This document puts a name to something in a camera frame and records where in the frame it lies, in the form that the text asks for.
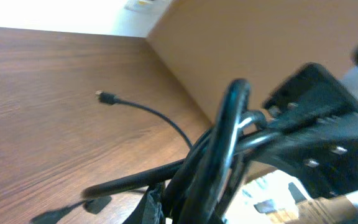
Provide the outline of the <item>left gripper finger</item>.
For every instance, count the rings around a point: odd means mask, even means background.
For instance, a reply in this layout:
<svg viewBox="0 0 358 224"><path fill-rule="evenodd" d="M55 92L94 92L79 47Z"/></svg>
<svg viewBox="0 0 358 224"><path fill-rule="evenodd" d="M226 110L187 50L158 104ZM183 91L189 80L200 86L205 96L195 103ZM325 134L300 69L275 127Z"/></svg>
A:
<svg viewBox="0 0 358 224"><path fill-rule="evenodd" d="M162 196L165 183L157 183L147 188L138 206L131 213L132 224L165 224Z"/></svg>

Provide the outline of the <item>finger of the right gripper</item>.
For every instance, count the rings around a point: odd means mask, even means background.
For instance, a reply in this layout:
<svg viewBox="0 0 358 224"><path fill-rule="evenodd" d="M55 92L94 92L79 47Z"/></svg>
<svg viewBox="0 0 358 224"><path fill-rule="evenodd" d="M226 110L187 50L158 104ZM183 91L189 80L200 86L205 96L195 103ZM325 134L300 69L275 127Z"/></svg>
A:
<svg viewBox="0 0 358 224"><path fill-rule="evenodd" d="M358 113L358 101L318 63L306 63L263 102L274 124L306 124L316 118Z"/></svg>
<svg viewBox="0 0 358 224"><path fill-rule="evenodd" d="M358 113L324 119L292 133L265 129L244 139L252 161L300 180L312 198L358 190Z"/></svg>

